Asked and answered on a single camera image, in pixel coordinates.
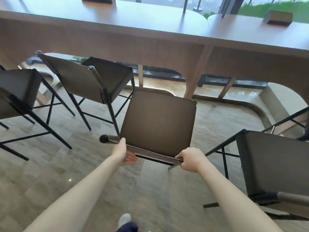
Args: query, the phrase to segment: white shoe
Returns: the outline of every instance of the white shoe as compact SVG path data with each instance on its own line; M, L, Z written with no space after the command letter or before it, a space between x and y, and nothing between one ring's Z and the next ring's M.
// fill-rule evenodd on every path
M123 214L118 221L118 229L130 221L131 221L131 214L130 213Z

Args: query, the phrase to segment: green lawn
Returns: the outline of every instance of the green lawn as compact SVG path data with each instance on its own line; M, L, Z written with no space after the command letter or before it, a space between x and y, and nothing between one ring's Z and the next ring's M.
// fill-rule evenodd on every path
M240 8L238 14L264 18L268 10L292 12L294 22L309 23L309 1L285 1L273 4L265 3L260 5L245 4ZM208 18L213 14L214 12L205 13L204 17Z

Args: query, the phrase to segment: person's right arm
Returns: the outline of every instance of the person's right arm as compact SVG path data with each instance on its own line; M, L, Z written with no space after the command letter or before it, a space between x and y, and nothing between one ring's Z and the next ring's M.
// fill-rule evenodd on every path
M184 170L199 173L204 179L235 232L282 232L268 215L216 169L200 149L187 148L176 158L183 158L180 166Z

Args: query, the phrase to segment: chair seat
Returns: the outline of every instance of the chair seat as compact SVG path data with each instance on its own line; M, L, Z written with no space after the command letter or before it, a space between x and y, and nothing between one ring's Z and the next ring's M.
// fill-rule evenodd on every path
M111 101L115 100L123 87L126 86L133 77L132 68L100 58L90 57L85 60L82 65L95 67L102 77Z
M120 137L129 145L175 157L190 146L194 101L157 92L134 92Z
M268 191L309 196L309 143L255 131L236 141L248 196Z
M0 71L0 87L14 94L33 109L42 81L36 69ZM20 116L7 101L0 98L0 119Z

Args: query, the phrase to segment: dark blue pants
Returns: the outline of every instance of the dark blue pants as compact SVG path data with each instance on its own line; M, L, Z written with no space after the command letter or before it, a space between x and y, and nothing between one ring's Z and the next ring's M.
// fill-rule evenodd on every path
M116 232L137 232L138 226L135 222L128 222L120 227Z

